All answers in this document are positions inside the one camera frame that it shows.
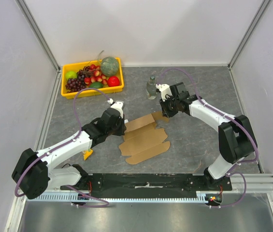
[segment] avocado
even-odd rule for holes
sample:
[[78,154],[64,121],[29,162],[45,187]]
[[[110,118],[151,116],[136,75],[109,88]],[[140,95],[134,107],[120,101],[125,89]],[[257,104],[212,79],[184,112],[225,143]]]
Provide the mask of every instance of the avocado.
[[101,82],[93,82],[91,85],[89,85],[89,88],[103,88],[103,84]]

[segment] red tomato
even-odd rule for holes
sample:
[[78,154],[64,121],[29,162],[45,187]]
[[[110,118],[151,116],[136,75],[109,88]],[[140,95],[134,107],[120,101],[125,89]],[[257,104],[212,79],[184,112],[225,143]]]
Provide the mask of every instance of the red tomato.
[[116,76],[111,76],[111,77],[108,78],[108,80],[107,80],[107,85],[108,85],[109,87],[119,86],[119,85],[120,85],[120,81],[119,81],[118,77],[116,77]]

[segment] yellow object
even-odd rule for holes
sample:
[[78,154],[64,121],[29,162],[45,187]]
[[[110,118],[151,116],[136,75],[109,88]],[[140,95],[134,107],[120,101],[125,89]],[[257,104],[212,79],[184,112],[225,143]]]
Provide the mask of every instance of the yellow object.
[[88,151],[83,151],[84,154],[84,160],[86,160],[89,156],[91,156],[91,154],[93,153],[92,149],[88,149]]
[[[123,87],[124,87],[124,82],[123,82],[123,75],[122,75],[122,68],[121,68],[121,61],[120,58],[116,57],[116,60],[118,60],[119,62],[119,70],[118,73],[116,74],[116,76],[118,77],[119,81],[120,81],[120,85],[119,86],[115,86],[115,87],[104,87],[104,88],[99,88],[99,90],[101,90],[104,93],[116,93],[116,92],[121,92]],[[81,62],[81,63],[74,63],[74,64],[66,64],[63,65],[63,69],[62,69],[62,80],[61,80],[61,95],[67,99],[72,99],[75,97],[75,95],[77,94],[77,92],[75,93],[67,93],[69,90],[67,90],[65,88],[65,85],[67,83],[66,78],[64,77],[65,74],[68,71],[74,71],[74,72],[78,72],[80,69],[83,69],[85,66],[87,65],[100,65],[100,63],[97,60],[93,60],[93,61],[87,61],[87,62]],[[95,90],[86,90],[82,93],[80,93],[78,95],[79,98],[81,97],[88,97],[88,96],[93,96],[93,95],[100,95],[99,92],[95,91]]]

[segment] cardboard box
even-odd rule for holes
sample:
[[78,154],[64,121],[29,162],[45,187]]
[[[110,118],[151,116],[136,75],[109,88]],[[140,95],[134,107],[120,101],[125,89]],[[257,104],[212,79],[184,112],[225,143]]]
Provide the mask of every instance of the cardboard box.
[[126,123],[127,130],[123,136],[124,143],[119,146],[121,155],[129,164],[137,164],[167,151],[171,143],[163,142],[167,134],[163,128],[156,129],[156,121],[169,119],[162,116],[162,112],[154,112]]

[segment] plastic bottle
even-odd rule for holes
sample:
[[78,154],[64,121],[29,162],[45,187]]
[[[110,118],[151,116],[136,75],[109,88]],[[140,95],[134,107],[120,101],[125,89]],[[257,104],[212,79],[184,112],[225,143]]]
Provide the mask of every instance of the plastic bottle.
[[147,92],[147,97],[150,100],[153,100],[157,97],[157,92],[156,92],[156,84],[157,84],[157,80],[155,76],[151,76],[149,78],[149,81],[147,82],[147,86],[146,86],[146,92]]

